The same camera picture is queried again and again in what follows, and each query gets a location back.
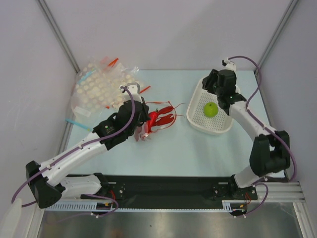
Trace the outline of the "white perforated plastic basket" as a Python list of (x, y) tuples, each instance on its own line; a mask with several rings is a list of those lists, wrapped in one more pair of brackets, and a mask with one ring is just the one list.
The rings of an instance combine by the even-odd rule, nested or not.
[[(211, 135), (224, 134), (232, 128), (233, 119), (218, 106), (217, 96), (203, 89), (203, 79), (199, 80), (188, 105), (186, 112), (187, 120), (198, 131)], [(218, 113), (212, 118), (204, 114), (204, 107), (210, 102), (215, 103), (218, 107)]]

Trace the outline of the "red toy chili pepper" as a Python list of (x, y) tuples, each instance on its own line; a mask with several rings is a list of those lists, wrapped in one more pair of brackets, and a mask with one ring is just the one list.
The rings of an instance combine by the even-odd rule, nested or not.
[(154, 123), (156, 122), (158, 116), (159, 116), (159, 111), (158, 110), (155, 110), (155, 111), (149, 113), (149, 117), (150, 117), (150, 120), (148, 121), (148, 127), (149, 128), (151, 128), (154, 125)]

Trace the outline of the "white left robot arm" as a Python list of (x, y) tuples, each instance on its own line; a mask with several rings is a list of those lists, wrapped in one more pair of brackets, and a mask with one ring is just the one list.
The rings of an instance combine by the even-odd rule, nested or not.
[(109, 193), (107, 179), (101, 173), (69, 177), (69, 173), (89, 159), (105, 153), (126, 141), (136, 128), (149, 120), (149, 107), (144, 100), (128, 100), (117, 113), (100, 122), (86, 138), (62, 154), (38, 164), (26, 165), (26, 175), (34, 198), (40, 208), (48, 208), (61, 198), (89, 195), (105, 198)]

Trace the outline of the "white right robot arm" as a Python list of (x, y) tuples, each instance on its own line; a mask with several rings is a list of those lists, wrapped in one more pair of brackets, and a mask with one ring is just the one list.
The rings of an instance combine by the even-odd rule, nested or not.
[(202, 81), (202, 88), (217, 96), (219, 107), (240, 124), (253, 142), (249, 165), (233, 176), (229, 195), (240, 199), (246, 187), (262, 177), (288, 169), (291, 164), (289, 135), (266, 126), (248, 108), (246, 98), (236, 91), (236, 72), (213, 69)]

